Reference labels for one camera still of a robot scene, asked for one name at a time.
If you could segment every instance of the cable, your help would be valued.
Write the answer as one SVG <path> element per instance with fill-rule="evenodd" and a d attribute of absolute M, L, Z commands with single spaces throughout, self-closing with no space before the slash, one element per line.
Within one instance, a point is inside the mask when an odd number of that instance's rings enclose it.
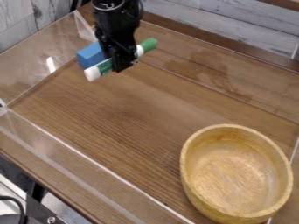
<path fill-rule="evenodd" d="M 0 196 L 0 200 L 11 200 L 12 202 L 15 202 L 15 204 L 19 206 L 20 208 L 20 221 L 19 221 L 19 224 L 25 224 L 25 217 L 24 217 L 24 206 L 21 204 L 21 202 L 16 199 L 16 198 L 12 198 L 9 196 Z"/>

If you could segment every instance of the wooden table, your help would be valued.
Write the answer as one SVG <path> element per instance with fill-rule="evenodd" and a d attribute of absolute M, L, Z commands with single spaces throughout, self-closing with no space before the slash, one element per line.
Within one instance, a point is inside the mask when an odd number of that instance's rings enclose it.
<path fill-rule="evenodd" d="M 183 192 L 180 151 L 188 136 L 203 127 L 242 124 L 271 137 L 290 158 L 294 155 L 294 194 L 271 223 L 295 224 L 296 73 L 143 22 L 136 39 L 151 36 L 160 41 L 159 49 L 137 66 L 88 83 L 73 59 L 9 105 L 13 132 L 29 145 L 25 150 L 23 142 L 9 141 L 0 133 L 1 153 L 95 223 L 136 220 L 107 206 L 107 194 L 119 203 L 132 200 L 128 210 L 140 219 L 152 219 L 135 201 L 145 193 L 152 198 L 144 202 L 155 199 L 164 204 L 156 206 L 156 217 L 168 219 L 168 207 L 187 219 L 183 222 L 177 216 L 176 223 L 211 224 Z M 112 185 L 115 180 L 108 185 L 101 181 L 111 177 L 99 165 L 135 186 L 124 188 L 132 199 Z M 159 217 L 151 223 L 171 223 Z"/>

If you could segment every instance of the blue toy block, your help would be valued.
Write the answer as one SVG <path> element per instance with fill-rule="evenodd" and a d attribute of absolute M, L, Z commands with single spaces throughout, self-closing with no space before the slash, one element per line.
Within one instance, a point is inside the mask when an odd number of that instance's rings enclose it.
<path fill-rule="evenodd" d="M 79 65 L 84 70 L 89 67 L 93 67 L 97 63 L 105 60 L 99 42 L 91 44 L 77 52 L 77 60 Z"/>

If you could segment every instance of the screw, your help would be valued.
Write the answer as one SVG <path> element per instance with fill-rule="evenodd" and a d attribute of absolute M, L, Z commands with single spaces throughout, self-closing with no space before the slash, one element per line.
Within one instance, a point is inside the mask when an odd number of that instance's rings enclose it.
<path fill-rule="evenodd" d="M 51 217 L 51 218 L 48 219 L 48 224 L 53 224 L 55 221 L 56 221 L 55 217 Z"/>

